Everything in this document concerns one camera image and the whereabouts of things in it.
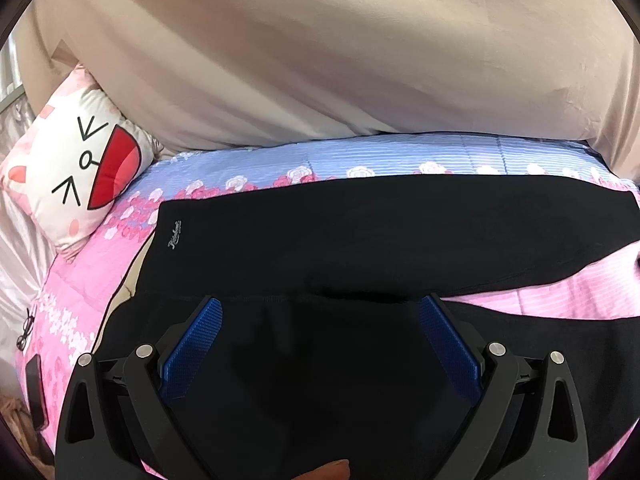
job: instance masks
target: pillow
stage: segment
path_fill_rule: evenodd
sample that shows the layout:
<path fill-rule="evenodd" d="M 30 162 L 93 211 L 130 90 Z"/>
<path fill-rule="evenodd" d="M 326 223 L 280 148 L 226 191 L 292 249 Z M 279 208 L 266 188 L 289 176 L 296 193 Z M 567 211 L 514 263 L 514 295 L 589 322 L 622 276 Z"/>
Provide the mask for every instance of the pillow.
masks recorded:
<path fill-rule="evenodd" d="M 161 148 L 79 64 L 0 165 L 0 186 L 71 259 Z"/>

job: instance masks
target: pink pillow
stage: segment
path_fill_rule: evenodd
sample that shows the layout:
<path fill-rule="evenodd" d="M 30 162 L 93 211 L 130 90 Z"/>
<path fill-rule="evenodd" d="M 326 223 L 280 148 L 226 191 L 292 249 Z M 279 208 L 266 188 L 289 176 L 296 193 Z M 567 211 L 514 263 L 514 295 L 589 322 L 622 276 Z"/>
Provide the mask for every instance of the pink pillow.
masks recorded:
<path fill-rule="evenodd" d="M 161 148 L 78 65 L 0 164 L 0 186 L 71 259 Z"/>

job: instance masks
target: black phone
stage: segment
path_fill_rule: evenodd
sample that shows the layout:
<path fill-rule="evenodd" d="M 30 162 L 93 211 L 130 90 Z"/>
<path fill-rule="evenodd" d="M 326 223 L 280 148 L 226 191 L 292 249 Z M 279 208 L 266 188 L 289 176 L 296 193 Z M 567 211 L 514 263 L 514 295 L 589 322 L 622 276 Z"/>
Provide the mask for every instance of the black phone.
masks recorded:
<path fill-rule="evenodd" d="M 36 431 L 42 431 L 49 425 L 49 417 L 47 416 L 47 406 L 44 402 L 39 354 L 31 358 L 24 371 L 27 379 L 27 397 L 33 427 Z"/>

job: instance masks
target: silver rivet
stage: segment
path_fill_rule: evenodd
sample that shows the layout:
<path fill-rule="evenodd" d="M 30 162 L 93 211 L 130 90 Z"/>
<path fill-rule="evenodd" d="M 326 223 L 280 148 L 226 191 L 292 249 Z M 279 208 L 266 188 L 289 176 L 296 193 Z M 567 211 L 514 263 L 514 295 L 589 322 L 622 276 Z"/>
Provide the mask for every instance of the silver rivet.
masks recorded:
<path fill-rule="evenodd" d="M 140 345 L 136 348 L 136 355 L 141 359 L 149 357 L 154 352 L 154 348 L 151 345 Z"/>
<path fill-rule="evenodd" d="M 489 345 L 489 352 L 500 357 L 501 355 L 505 355 L 507 353 L 507 349 L 501 343 L 491 343 Z"/>
<path fill-rule="evenodd" d="M 564 356 L 560 352 L 551 352 L 550 357 L 557 365 L 564 363 Z"/>
<path fill-rule="evenodd" d="M 91 354 L 82 354 L 78 358 L 78 364 L 80 366 L 87 366 L 91 362 Z"/>

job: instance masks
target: brown fabric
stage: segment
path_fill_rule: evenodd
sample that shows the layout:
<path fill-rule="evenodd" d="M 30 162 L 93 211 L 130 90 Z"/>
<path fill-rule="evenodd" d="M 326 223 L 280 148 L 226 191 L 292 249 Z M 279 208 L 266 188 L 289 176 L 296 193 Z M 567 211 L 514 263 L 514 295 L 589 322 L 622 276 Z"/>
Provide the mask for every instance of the brown fabric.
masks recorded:
<path fill-rule="evenodd" d="M 31 415 L 20 399 L 0 396 L 0 415 L 14 434 L 20 447 L 47 480 L 54 480 L 54 467 L 43 462 L 46 452 L 41 437 L 33 429 Z"/>
<path fill-rule="evenodd" d="M 104 326 L 106 325 L 107 320 L 109 319 L 109 316 L 113 314 L 114 311 L 121 304 L 123 304 L 128 299 L 132 298 L 133 295 L 136 293 L 136 285 L 138 284 L 138 276 L 140 275 L 142 262 L 145 260 L 146 252 L 149 250 L 149 247 L 151 246 L 151 242 L 153 241 L 154 241 L 154 234 L 152 234 L 146 240 L 144 245 L 142 245 L 142 247 L 138 251 L 138 254 L 129 265 L 129 269 L 127 270 L 127 273 L 122 279 L 122 282 L 118 287 L 118 290 L 116 290 L 113 297 L 111 298 L 111 301 L 107 306 L 107 311 L 104 315 L 104 319 L 102 320 L 102 324 L 100 325 L 100 330 L 98 330 L 98 335 L 95 338 L 94 347 L 91 350 L 92 353 L 95 353 L 95 351 L 98 349 L 98 346 L 100 346 L 100 343 L 102 341 L 102 334 L 104 333 Z"/>
<path fill-rule="evenodd" d="M 640 180 L 640 47 L 612 0 L 35 0 L 35 111 L 85 66 L 171 150 L 384 132 L 588 139 Z"/>
<path fill-rule="evenodd" d="M 348 460 L 325 464 L 309 473 L 296 476 L 294 480 L 349 480 L 351 471 Z"/>

